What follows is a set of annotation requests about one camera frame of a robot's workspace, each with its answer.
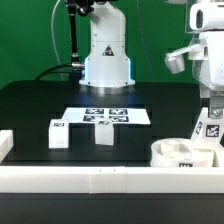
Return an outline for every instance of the black cable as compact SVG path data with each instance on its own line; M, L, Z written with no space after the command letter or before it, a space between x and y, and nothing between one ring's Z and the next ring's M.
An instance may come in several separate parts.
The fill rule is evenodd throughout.
M43 76L48 75L51 72L53 72L57 69L60 69L60 68L72 68L72 65L71 64L62 64L62 65L57 65L53 68L49 68L46 71L42 72L40 75L38 75L37 78L35 78L35 81L40 80Z

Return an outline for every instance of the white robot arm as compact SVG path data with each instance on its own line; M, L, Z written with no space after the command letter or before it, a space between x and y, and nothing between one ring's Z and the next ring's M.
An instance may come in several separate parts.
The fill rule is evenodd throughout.
M209 117L221 119L224 108L224 1L196 0L189 24L199 35L190 46L166 55L172 73L184 70L183 53L193 60L193 75L201 84L201 98L210 98Z
M125 54L124 14L110 1L65 0L71 21L72 66L83 67L77 52L75 14L90 15L91 52L85 60L81 89L101 94L116 94L132 89L130 59Z

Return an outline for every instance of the robot logo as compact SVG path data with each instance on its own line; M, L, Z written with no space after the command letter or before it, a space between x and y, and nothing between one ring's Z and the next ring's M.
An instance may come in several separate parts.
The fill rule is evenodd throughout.
M114 53L113 53L110 45L108 45L106 50L103 52L103 56L114 56Z

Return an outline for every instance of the white paper sheet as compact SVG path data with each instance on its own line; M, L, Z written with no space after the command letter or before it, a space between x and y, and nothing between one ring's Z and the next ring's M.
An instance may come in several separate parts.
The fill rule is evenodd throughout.
M62 119L69 123L95 123L95 118L111 118L114 124L149 125L145 109L135 108L67 108Z

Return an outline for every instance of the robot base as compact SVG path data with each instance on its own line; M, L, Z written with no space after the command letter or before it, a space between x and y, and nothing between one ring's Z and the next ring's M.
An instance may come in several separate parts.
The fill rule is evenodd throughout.
M102 94L102 95L112 95L112 94L122 94L127 92L133 92L135 90L135 85L127 85L122 87L94 87L89 85L80 84L80 90L89 91L92 93Z

